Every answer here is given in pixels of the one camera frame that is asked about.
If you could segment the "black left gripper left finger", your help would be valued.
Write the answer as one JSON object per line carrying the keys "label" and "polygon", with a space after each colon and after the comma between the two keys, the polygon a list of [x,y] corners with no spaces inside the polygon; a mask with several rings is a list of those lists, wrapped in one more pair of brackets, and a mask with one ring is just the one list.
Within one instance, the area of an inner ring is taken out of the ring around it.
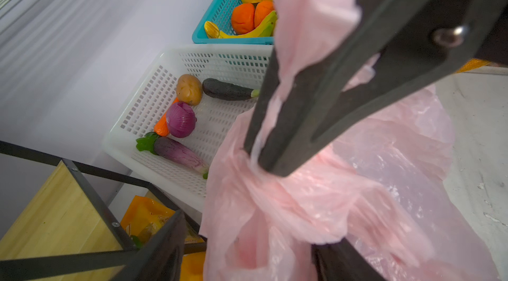
{"label": "black left gripper left finger", "polygon": [[179,280],[187,226],[178,210],[113,280]]}

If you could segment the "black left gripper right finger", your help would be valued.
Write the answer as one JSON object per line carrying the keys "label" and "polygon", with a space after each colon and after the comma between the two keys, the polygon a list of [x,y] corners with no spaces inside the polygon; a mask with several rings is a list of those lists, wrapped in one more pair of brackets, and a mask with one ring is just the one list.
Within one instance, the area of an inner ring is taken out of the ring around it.
{"label": "black left gripper right finger", "polygon": [[319,281],[385,281],[346,238],[334,244],[312,245],[312,256]]}

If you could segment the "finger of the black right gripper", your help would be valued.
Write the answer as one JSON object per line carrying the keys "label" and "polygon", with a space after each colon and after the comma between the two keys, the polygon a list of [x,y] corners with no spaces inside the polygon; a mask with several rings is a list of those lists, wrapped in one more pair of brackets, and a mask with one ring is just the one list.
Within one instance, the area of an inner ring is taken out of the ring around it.
{"label": "finger of the black right gripper", "polygon": [[279,84],[279,61],[277,59],[276,49],[274,48],[270,56],[260,94],[254,107],[253,115],[244,142],[243,148],[248,154],[252,152],[255,138],[257,137],[263,124],[263,120],[266,116],[269,101]]}
{"label": "finger of the black right gripper", "polygon": [[257,163],[286,177],[326,145],[473,58],[507,63],[507,0],[358,0],[359,26],[289,85]]}

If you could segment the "pink plastic grocery bag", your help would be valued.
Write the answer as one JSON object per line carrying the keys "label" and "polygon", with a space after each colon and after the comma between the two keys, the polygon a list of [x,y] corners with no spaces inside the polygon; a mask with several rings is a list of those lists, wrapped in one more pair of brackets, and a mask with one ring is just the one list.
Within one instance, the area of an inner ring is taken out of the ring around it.
{"label": "pink plastic grocery bag", "polygon": [[214,158],[201,233],[205,280],[318,280],[312,245],[347,241],[385,280],[497,280],[443,180],[455,134],[435,82],[367,116],[286,177],[257,163],[289,85],[361,22],[358,0],[275,0],[280,84],[252,152],[254,108]]}

